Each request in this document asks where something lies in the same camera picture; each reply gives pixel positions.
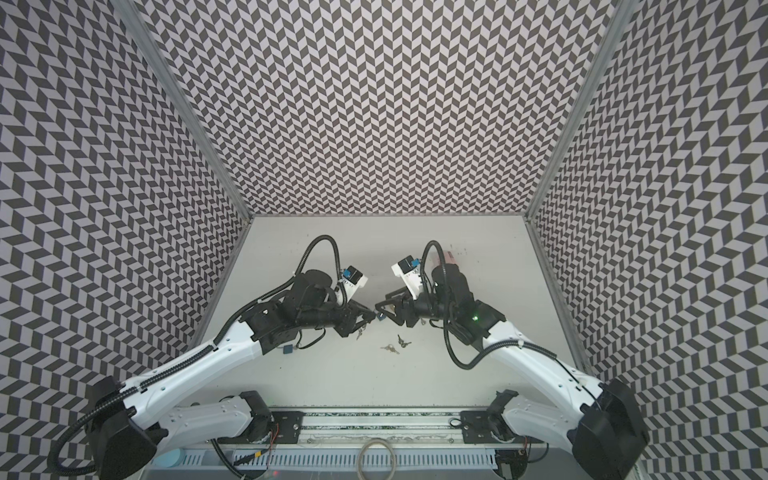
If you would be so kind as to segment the black padlock with keys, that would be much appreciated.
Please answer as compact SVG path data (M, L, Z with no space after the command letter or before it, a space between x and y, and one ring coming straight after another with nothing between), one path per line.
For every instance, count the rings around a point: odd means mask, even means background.
M367 324L367 325L366 325L366 326L364 326L363 328L355 328L355 330L354 330L355 339L359 339L359 338L360 338L360 337L363 335L363 333L365 332L366 328L367 328L367 327L368 327L370 324L372 324L374 321L377 321L377 320L379 320L379 318L380 318L380 315L379 315L378 313L376 313L376 319L375 319L375 320L373 320L371 323Z

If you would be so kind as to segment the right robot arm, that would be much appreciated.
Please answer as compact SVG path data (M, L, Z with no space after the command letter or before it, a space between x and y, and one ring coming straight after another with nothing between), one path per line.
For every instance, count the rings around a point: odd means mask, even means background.
M397 325L439 320L452 363L470 371L493 359L516 371L546 398L532 401L516 391L497 396L488 410L489 428L500 441L528 437L571 454L593 479L624 479L650 443L650 433L634 390L618 378L603 381L536 344L505 315L477 299L459 266L448 262L440 243L437 265L411 255L392 266L403 283L377 303Z

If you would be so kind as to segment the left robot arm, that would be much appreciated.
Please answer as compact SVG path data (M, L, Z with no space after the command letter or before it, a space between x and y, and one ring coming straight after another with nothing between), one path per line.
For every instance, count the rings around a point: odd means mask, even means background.
M124 382L107 377L88 392L89 409L53 442L48 470L61 477L126 479L169 450L220 438L259 440L271 413L255 391L221 402L180 401L236 367L264 357L305 330L347 337L374 312L353 296L368 279L343 268L335 239L313 239L292 276L235 311L212 339Z

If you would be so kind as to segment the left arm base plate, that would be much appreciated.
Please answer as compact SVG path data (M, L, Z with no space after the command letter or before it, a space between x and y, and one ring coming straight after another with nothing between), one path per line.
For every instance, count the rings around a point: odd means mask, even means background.
M299 410L257 414L239 436L242 443L297 444L305 413Z

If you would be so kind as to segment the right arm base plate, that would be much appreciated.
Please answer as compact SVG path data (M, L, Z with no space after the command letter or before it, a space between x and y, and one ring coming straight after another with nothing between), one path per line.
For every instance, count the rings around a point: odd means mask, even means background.
M465 444L545 445L534 437L517 435L500 414L485 410L461 411L457 417L449 420L449 426L461 431Z

